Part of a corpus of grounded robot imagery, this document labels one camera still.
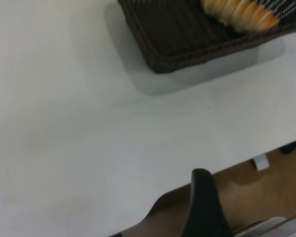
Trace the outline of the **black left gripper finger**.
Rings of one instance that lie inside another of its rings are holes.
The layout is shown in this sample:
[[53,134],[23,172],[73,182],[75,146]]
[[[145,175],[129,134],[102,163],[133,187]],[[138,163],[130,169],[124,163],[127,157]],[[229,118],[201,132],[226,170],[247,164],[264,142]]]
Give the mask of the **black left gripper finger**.
[[190,205],[183,237],[232,237],[212,174],[195,169],[191,174]]

